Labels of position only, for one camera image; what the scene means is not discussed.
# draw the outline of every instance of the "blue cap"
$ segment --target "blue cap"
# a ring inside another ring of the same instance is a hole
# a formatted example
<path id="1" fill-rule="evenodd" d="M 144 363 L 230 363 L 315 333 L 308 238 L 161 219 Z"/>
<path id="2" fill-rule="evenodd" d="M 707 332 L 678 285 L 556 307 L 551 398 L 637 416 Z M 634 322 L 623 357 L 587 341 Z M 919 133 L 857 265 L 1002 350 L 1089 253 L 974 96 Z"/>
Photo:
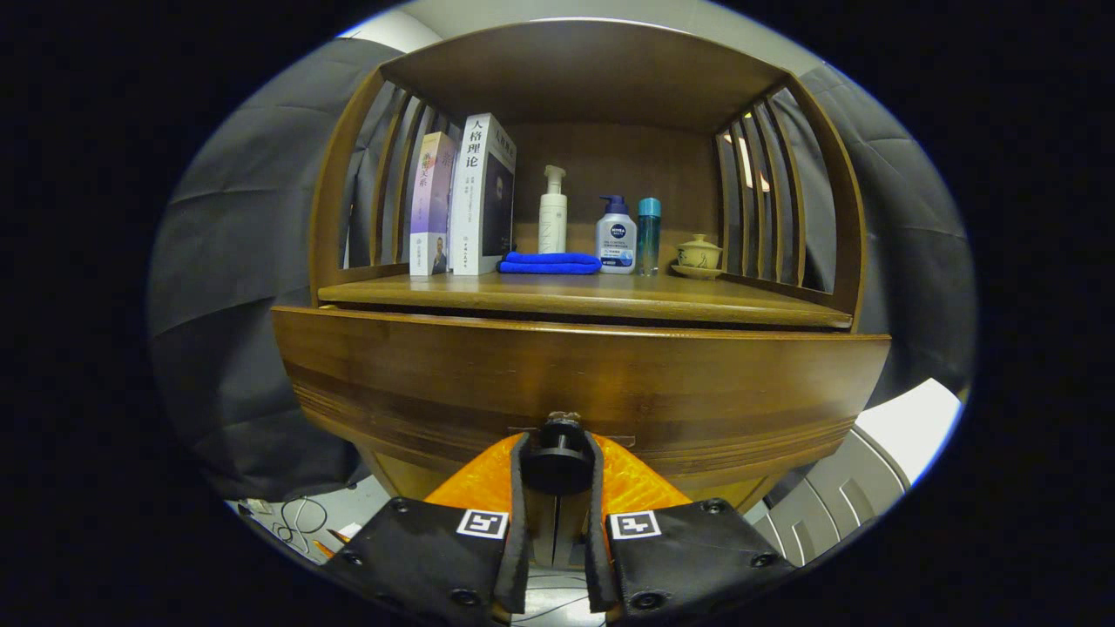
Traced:
<path id="1" fill-rule="evenodd" d="M 604 208 L 604 213 L 627 213 L 627 204 L 623 203 L 623 196 L 600 196 L 608 201 L 608 206 Z"/>
<path id="2" fill-rule="evenodd" d="M 662 216 L 662 203 L 658 202 L 658 199 L 642 199 L 639 201 L 639 215 L 653 215 L 655 218 Z"/>

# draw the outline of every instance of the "folded cloth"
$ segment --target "folded cloth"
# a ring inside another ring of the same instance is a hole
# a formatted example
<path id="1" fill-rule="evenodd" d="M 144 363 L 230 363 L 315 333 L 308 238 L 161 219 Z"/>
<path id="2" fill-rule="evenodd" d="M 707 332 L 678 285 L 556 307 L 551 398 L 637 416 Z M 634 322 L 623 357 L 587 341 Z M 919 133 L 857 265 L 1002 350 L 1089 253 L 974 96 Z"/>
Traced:
<path id="1" fill-rule="evenodd" d="M 601 266 L 600 259 L 578 252 L 508 252 L 500 262 L 500 271 L 514 274 L 593 274 Z"/>

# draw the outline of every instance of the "white wall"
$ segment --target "white wall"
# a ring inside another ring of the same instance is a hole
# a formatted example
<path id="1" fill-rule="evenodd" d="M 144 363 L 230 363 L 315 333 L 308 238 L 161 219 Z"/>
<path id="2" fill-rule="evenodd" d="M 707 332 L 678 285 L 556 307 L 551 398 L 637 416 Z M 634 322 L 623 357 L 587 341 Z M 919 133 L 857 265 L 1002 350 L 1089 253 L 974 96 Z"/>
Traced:
<path id="1" fill-rule="evenodd" d="M 956 428 L 963 404 L 934 379 L 876 405 L 855 426 L 889 456 L 908 485 L 918 483 Z"/>
<path id="2" fill-rule="evenodd" d="M 445 39 L 540 18 L 612 18 L 682 30 L 797 75 L 822 64 L 793 40 L 706 0 L 416 0 L 396 11 L 417 18 Z"/>
<path id="3" fill-rule="evenodd" d="M 442 40 L 428 26 L 397 9 L 372 16 L 337 37 L 367 39 L 401 52 L 410 52 Z"/>

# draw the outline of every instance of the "shelf board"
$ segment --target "shelf board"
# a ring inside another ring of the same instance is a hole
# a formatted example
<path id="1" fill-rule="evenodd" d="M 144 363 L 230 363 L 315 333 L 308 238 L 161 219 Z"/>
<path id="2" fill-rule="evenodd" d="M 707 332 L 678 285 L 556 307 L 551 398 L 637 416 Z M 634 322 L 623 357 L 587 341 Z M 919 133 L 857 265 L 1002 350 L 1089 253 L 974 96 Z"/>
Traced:
<path id="1" fill-rule="evenodd" d="M 710 136 L 786 70 L 657 27 L 541 21 L 469 32 L 380 66 L 457 123 L 603 123 Z"/>
<path id="2" fill-rule="evenodd" d="M 397 274 L 318 290 L 322 302 L 849 328 L 835 309 L 727 281 L 619 274 Z"/>

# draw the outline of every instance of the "wooden cabinet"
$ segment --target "wooden cabinet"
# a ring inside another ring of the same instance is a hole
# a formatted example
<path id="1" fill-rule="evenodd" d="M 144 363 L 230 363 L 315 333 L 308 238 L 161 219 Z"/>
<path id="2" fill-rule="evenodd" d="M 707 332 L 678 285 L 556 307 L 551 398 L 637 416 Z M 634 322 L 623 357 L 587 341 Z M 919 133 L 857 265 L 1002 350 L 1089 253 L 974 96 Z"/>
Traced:
<path id="1" fill-rule="evenodd" d="M 381 90 L 397 104 L 371 228 L 355 234 L 368 238 L 372 263 L 342 268 L 345 180 Z M 808 120 L 832 184 L 831 293 L 802 286 L 809 208 L 768 106 L 782 90 Z M 599 194 L 632 206 L 660 199 L 661 276 L 409 277 L 398 212 L 413 173 L 391 168 L 406 167 L 409 158 L 392 156 L 410 155 L 426 131 L 401 123 L 414 100 L 458 125 L 492 112 L 515 139 L 521 252 L 536 248 L 547 163 L 569 173 L 571 252 L 593 250 Z M 792 74 L 672 30 L 520 23 L 385 62 L 337 124 L 309 231 L 313 307 L 273 311 L 287 372 L 309 419 L 352 441 L 389 492 L 413 498 L 508 433 L 566 411 L 689 494 L 750 504 L 770 478 L 837 450 L 890 343 L 855 332 L 863 213 L 832 123 Z M 666 269 L 694 232 L 726 249 L 716 281 Z"/>

